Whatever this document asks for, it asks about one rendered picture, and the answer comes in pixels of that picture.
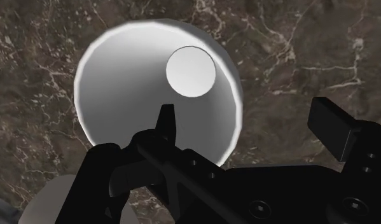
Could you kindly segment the pale beige round object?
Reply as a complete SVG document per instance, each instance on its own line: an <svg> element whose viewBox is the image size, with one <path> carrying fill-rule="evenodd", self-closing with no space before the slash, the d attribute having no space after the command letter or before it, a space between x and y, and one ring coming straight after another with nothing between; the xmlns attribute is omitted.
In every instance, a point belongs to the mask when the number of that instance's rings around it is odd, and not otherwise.
<svg viewBox="0 0 381 224"><path fill-rule="evenodd" d="M28 203L18 224L55 224L75 177L67 174L47 182Z"/></svg>

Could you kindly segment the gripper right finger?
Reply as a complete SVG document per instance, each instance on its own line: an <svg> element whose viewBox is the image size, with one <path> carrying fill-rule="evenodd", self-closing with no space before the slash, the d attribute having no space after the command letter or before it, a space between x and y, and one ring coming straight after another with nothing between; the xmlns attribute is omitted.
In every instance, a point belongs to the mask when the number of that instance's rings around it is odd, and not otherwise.
<svg viewBox="0 0 381 224"><path fill-rule="evenodd" d="M314 97L307 126L344 164L329 195L329 224L381 224L381 124L356 120L327 97Z"/></svg>

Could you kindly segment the white cup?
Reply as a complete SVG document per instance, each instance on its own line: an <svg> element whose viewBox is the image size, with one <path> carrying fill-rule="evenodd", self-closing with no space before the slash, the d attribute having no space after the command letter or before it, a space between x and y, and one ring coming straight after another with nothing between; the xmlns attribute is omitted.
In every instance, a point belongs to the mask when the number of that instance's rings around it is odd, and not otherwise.
<svg viewBox="0 0 381 224"><path fill-rule="evenodd" d="M242 130L243 91L226 50L205 31L171 19L107 30L82 56L74 105L94 145L129 144L173 104L176 145L223 165Z"/></svg>

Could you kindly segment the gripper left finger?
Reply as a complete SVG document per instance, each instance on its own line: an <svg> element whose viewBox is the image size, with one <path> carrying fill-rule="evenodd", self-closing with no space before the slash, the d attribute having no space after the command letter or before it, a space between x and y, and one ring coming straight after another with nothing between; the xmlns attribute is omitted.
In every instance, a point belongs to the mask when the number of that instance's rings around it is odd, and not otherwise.
<svg viewBox="0 0 381 224"><path fill-rule="evenodd" d="M55 224L119 224L130 191L140 187L176 224L240 224L224 170L175 143L174 106L166 104L156 127L138 132L126 148L89 149Z"/></svg>

